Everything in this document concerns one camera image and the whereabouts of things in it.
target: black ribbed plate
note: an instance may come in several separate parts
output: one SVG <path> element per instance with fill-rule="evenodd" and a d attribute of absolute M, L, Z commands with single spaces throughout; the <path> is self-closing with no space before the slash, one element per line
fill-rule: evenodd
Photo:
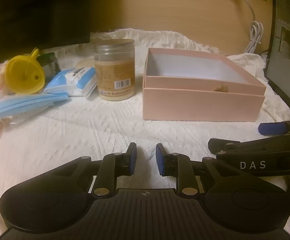
<path fill-rule="evenodd" d="M 74 225 L 49 234 L 15 229 L 1 240 L 290 240 L 283 229 L 262 234 L 232 231 L 214 222 L 197 200 L 173 189 L 119 189 L 109 199 L 96 200 Z"/>

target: wooden wall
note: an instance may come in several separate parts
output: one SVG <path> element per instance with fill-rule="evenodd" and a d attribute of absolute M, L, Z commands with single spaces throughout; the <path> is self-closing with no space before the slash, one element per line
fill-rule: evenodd
<path fill-rule="evenodd" d="M 260 52 L 269 45 L 272 0 L 250 3 L 265 28 Z M 91 31 L 129 27 L 176 31 L 225 54 L 244 51 L 252 21 L 244 0 L 92 0 L 91 14 Z"/>

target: jar lid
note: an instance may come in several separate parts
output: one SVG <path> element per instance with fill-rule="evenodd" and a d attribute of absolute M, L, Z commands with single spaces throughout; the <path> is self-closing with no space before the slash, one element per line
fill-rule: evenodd
<path fill-rule="evenodd" d="M 134 47 L 134 40 L 131 39 L 112 39 L 112 40 L 98 40 L 96 42 L 96 51 L 115 51 L 125 50 Z"/>

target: white lettering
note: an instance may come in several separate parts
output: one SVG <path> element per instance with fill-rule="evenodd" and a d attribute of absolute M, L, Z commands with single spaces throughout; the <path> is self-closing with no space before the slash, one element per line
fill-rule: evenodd
<path fill-rule="evenodd" d="M 251 168 L 254 168 L 254 169 L 256 169 L 256 167 L 255 167 L 255 163 L 254 162 L 252 162 L 252 164 L 251 164 L 251 166 L 249 167 L 250 169 Z"/>
<path fill-rule="evenodd" d="M 261 165 L 262 165 L 261 169 L 264 169 L 266 167 L 265 166 L 265 161 L 261 161 Z"/>
<path fill-rule="evenodd" d="M 245 162 L 241 162 L 241 170 L 242 170 L 242 169 L 245 169 L 245 168 L 246 168 L 246 163 L 245 163 Z"/>

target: white cable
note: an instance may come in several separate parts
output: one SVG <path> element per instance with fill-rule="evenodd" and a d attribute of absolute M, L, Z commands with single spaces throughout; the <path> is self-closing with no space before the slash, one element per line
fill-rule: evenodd
<path fill-rule="evenodd" d="M 261 39 L 264 35 L 264 27 L 260 22 L 257 22 L 255 20 L 255 13 L 252 6 L 248 2 L 248 0 L 245 0 L 245 1 L 253 14 L 253 22 L 251 25 L 251 29 L 249 31 L 250 42 L 248 46 L 246 47 L 244 53 L 254 53 L 256 50 L 257 44 L 261 44 Z"/>

